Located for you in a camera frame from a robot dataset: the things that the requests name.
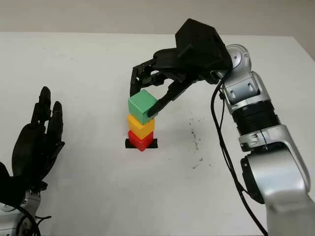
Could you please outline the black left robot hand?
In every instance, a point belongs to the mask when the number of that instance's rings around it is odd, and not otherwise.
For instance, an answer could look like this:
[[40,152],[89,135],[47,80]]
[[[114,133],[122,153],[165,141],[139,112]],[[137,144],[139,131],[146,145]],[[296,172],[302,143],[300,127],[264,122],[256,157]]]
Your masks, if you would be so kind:
[[12,171],[27,187],[35,187],[48,175],[64,147],[63,110],[59,101],[51,107],[51,91],[44,86],[35,103],[31,121],[16,141]]

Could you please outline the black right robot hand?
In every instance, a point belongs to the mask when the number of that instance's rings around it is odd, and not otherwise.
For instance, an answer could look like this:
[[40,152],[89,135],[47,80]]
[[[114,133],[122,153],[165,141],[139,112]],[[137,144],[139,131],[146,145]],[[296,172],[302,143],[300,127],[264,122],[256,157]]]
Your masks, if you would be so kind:
[[177,99],[192,84],[203,80],[211,81],[211,74],[210,71],[194,64],[179,61],[174,48],[162,49],[155,52],[152,59],[133,67],[130,96],[149,86],[161,86],[166,79],[173,82],[167,93],[148,110],[147,116],[150,118],[158,114],[170,101]]

